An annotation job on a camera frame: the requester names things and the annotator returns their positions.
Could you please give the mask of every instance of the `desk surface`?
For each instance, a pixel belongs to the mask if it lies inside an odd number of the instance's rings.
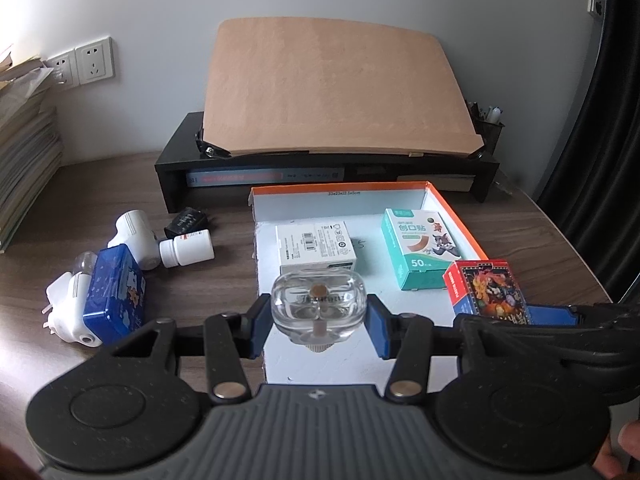
[[[45,288],[79,253],[98,251],[113,237],[123,212],[143,209],[156,233],[172,215],[154,173],[156,154],[124,156],[61,168],[0,255],[0,438],[30,465],[39,464],[24,427],[29,399],[44,384],[94,350],[68,344],[42,328]],[[489,257],[506,258],[531,303],[608,301],[597,280],[536,205],[508,184],[486,202],[444,193]],[[257,293],[254,222],[246,192],[229,193],[208,210],[216,258],[147,275],[147,316],[171,316],[179,326],[228,310],[244,311]],[[204,359],[182,362],[181,376],[204,389]],[[252,386],[262,363],[245,363]]]

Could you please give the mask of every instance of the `wall socket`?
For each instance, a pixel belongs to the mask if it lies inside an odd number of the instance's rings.
[[[594,18],[604,18],[604,0],[589,0],[587,12]]]
[[[70,50],[64,54],[51,57],[46,60],[45,65],[54,69],[56,89],[66,90],[80,84],[75,50]]]
[[[94,41],[76,48],[80,84],[113,77],[111,38]]]

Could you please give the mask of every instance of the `finger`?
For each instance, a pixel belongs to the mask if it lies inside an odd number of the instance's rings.
[[[7,480],[39,480],[40,476],[32,471],[13,451],[0,444],[0,478]]]
[[[640,421],[626,423],[620,430],[618,443],[629,455],[640,460]]]
[[[614,476],[623,473],[620,461],[613,456],[611,452],[610,435],[607,435],[606,440],[602,444],[600,452],[593,463],[593,468],[606,479],[613,478]]]

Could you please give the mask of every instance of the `black charger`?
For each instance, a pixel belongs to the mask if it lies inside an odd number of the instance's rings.
[[[193,207],[185,207],[178,215],[171,220],[171,223],[164,228],[164,234],[171,240],[177,236],[202,231],[209,226],[207,215]]]

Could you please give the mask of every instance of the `white product box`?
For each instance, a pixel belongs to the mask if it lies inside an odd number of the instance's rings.
[[[341,220],[276,226],[280,273],[301,269],[354,269],[356,253]]]

